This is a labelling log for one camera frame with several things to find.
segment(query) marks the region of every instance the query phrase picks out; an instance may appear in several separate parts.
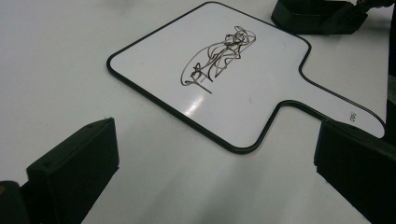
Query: sketch of figure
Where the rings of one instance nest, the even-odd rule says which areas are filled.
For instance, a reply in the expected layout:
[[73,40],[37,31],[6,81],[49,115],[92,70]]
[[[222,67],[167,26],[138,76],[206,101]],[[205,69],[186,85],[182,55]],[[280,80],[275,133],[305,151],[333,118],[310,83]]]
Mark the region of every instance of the sketch of figure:
[[[190,86],[195,84],[212,94],[210,90],[201,84],[204,80],[214,81],[234,59],[241,59],[241,53],[256,41],[256,35],[241,26],[235,26],[236,33],[226,35],[224,41],[212,44],[199,50],[184,67],[180,77],[181,85]],[[205,56],[203,62],[192,65],[194,59]]]

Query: mini whiteboard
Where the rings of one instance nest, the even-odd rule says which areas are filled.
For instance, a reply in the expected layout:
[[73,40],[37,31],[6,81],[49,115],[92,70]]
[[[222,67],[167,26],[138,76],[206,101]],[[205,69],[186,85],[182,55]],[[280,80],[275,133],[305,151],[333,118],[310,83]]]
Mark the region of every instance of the mini whiteboard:
[[206,3],[113,54],[110,72],[236,153],[259,146],[282,105],[377,137],[373,112],[308,80],[310,45],[218,3]]

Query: white surface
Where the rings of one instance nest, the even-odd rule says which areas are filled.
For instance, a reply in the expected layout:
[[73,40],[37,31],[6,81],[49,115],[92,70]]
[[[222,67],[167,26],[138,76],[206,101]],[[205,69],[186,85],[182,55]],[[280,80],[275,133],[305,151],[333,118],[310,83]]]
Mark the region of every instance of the white surface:
[[[221,1],[270,21],[275,2]],[[126,87],[106,59],[203,1],[0,2],[0,179],[83,125],[114,117],[120,169],[84,223],[364,223],[313,164],[319,121],[280,110],[234,155]],[[390,9],[354,35],[305,36],[304,73],[385,118]]]
[[[180,71],[186,67],[183,75],[188,79],[197,63],[204,66],[207,52],[200,50],[234,34],[235,26],[256,36],[241,49],[241,58],[218,78],[212,74],[213,82],[199,78],[208,91],[181,85]],[[276,106],[288,100],[382,137],[384,127],[376,117],[302,78],[299,66],[308,50],[300,38],[225,6],[206,4],[117,54],[110,65],[234,147],[252,147]]]

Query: white tabletop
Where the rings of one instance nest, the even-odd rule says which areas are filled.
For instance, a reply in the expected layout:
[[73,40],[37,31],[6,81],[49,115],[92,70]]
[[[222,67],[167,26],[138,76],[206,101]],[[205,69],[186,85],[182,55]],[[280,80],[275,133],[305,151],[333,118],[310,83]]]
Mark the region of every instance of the white tabletop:
[[[116,121],[120,169],[84,223],[364,223],[316,173],[320,121],[280,109],[262,144],[240,156],[213,143],[106,69],[106,59],[204,1],[0,3],[0,179],[87,123]],[[271,22],[276,1],[220,1]],[[392,8],[354,35],[304,35],[311,80],[386,117]]]

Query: black border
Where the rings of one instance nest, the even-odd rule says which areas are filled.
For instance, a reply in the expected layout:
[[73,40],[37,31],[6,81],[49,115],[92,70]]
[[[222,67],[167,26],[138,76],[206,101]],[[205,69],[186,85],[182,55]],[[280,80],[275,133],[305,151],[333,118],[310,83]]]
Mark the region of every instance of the black border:
[[[126,78],[126,77],[124,77],[123,75],[119,74],[118,72],[116,72],[116,71],[111,67],[111,65],[110,65],[111,60],[112,60],[115,56],[117,56],[118,54],[122,53],[123,51],[127,50],[128,48],[132,47],[133,45],[139,43],[140,41],[146,39],[146,38],[149,37],[150,35],[153,35],[153,34],[157,33],[158,31],[160,31],[161,29],[165,28],[165,27],[168,26],[169,24],[171,24],[171,23],[173,23],[173,22],[175,22],[175,21],[180,20],[181,18],[183,18],[183,17],[185,17],[186,15],[192,13],[192,12],[195,11],[196,9],[198,9],[198,8],[204,6],[204,5],[207,5],[207,4],[219,4],[219,5],[221,5],[221,6],[227,7],[227,8],[229,8],[229,9],[234,10],[234,11],[237,11],[237,12],[239,12],[239,13],[242,13],[242,14],[244,14],[244,15],[246,15],[246,16],[249,16],[250,18],[252,18],[252,19],[254,19],[254,20],[256,20],[256,21],[261,21],[261,22],[263,22],[263,23],[265,23],[265,24],[267,24],[267,25],[270,25],[270,26],[272,26],[272,27],[275,27],[274,25],[272,25],[272,24],[270,24],[270,23],[268,23],[268,22],[259,20],[259,19],[255,18],[255,17],[252,17],[252,16],[250,16],[250,15],[248,15],[248,14],[242,12],[242,11],[239,11],[239,10],[234,9],[234,8],[232,8],[232,7],[228,7],[228,6],[226,6],[226,5],[222,4],[222,3],[219,3],[219,2],[205,2],[205,3],[201,4],[200,6],[198,6],[198,7],[194,8],[194,9],[190,10],[189,12],[187,12],[187,13],[185,13],[185,14],[183,14],[182,16],[180,16],[180,17],[178,17],[178,18],[176,18],[176,19],[174,19],[174,20],[172,20],[172,21],[166,23],[164,26],[158,28],[157,30],[155,30],[155,31],[153,31],[153,32],[151,32],[151,33],[149,33],[148,35],[143,36],[142,38],[138,39],[137,41],[135,41],[135,42],[132,43],[131,45],[128,45],[127,47],[125,47],[125,48],[123,48],[123,49],[121,49],[121,50],[115,52],[114,54],[112,54],[112,55],[107,59],[107,62],[106,62],[107,69],[109,70],[109,72],[111,73],[111,75],[113,75],[115,78],[117,78],[118,80],[120,80],[121,82],[123,82],[124,84],[126,84],[127,86],[133,88],[135,91],[138,91],[140,94],[142,94],[142,95],[144,95],[145,97],[149,98],[150,101],[152,101],[152,102],[155,103],[156,105],[162,107],[162,108],[165,109],[166,111],[170,112],[172,115],[174,115],[174,116],[177,117],[178,119],[181,119],[182,121],[184,121],[185,123],[187,123],[188,125],[190,125],[193,129],[195,129],[195,130],[198,131],[199,133],[205,135],[206,137],[208,137],[209,139],[211,139],[211,140],[214,141],[215,143],[219,144],[220,146],[222,146],[222,147],[226,148],[227,150],[229,150],[229,151],[231,151],[231,152],[233,152],[233,153],[236,153],[236,154],[248,154],[248,153],[254,151],[254,150],[260,145],[260,143],[262,142],[264,136],[266,135],[266,133],[268,132],[269,128],[271,127],[271,124],[272,124],[272,122],[274,121],[277,112],[279,111],[280,107],[282,107],[282,106],[293,106],[293,107],[296,107],[296,108],[298,108],[298,109],[301,109],[301,110],[304,111],[305,113],[307,113],[307,114],[309,114],[309,115],[311,115],[311,116],[313,116],[313,117],[315,117],[315,118],[317,118],[317,119],[320,119],[320,120],[322,120],[322,119],[330,119],[329,117],[327,117],[327,116],[321,114],[321,113],[318,112],[317,110],[315,110],[315,109],[313,109],[312,107],[310,107],[310,106],[308,106],[308,105],[305,105],[305,104],[303,104],[303,103],[300,103],[300,102],[297,102],[297,101],[293,101],[293,100],[282,101],[282,102],[280,102],[280,103],[276,106],[275,110],[273,111],[273,113],[271,114],[271,116],[270,116],[270,118],[268,119],[267,123],[265,124],[265,126],[264,126],[264,128],[263,128],[263,130],[262,130],[262,132],[261,132],[261,134],[260,134],[260,136],[259,136],[259,138],[257,139],[257,141],[256,141],[253,145],[251,145],[250,147],[235,147],[235,146],[231,145],[230,143],[228,143],[227,141],[223,140],[222,138],[218,137],[218,136],[215,135],[214,133],[210,132],[209,130],[207,130],[206,128],[204,128],[203,126],[201,126],[200,124],[198,124],[197,122],[195,122],[195,121],[193,121],[192,119],[189,119],[188,117],[184,116],[182,113],[180,113],[179,111],[175,110],[172,106],[170,106],[170,105],[166,104],[165,102],[161,101],[159,98],[157,98],[156,96],[152,95],[152,94],[149,93],[148,91],[145,91],[143,88],[141,88],[141,87],[139,87],[138,85],[134,84],[131,80],[129,80],[128,78]],[[345,101],[349,102],[350,104],[355,105],[355,106],[357,106],[357,107],[359,107],[359,108],[361,108],[361,109],[367,111],[368,113],[372,114],[376,119],[379,120],[379,122],[382,124],[382,126],[384,127],[384,130],[385,130],[385,122],[384,122],[378,115],[376,115],[373,111],[371,111],[371,110],[369,110],[369,109],[367,109],[367,108],[365,108],[365,107],[363,107],[363,106],[361,106],[361,105],[358,105],[358,104],[352,102],[351,100],[347,99],[347,98],[344,97],[344,96],[341,96],[341,95],[339,95],[339,94],[337,94],[337,93],[335,93],[335,92],[333,92],[333,91],[327,90],[326,88],[320,86],[319,84],[317,84],[317,83],[315,83],[315,82],[309,80],[309,79],[304,75],[304,73],[303,73],[303,66],[304,66],[304,64],[305,64],[305,61],[306,61],[307,58],[308,58],[309,53],[311,52],[312,47],[311,47],[311,44],[310,44],[308,41],[306,41],[305,39],[303,39],[303,38],[301,38],[301,37],[299,37],[299,36],[297,36],[297,35],[293,35],[293,36],[296,36],[296,37],[302,39],[302,40],[308,45],[308,51],[306,52],[306,54],[305,54],[303,60],[302,60],[301,63],[300,63],[300,66],[299,66],[299,72],[300,72],[300,75],[303,77],[303,79],[306,80],[308,83],[310,83],[310,84],[312,84],[312,85],[314,85],[314,86],[316,86],[316,87],[318,87],[318,88],[320,88],[320,89],[322,89],[322,90],[324,90],[324,91],[327,91],[327,92],[329,92],[330,94],[333,94],[333,95],[337,96],[338,98],[341,98],[342,100],[345,100]]]

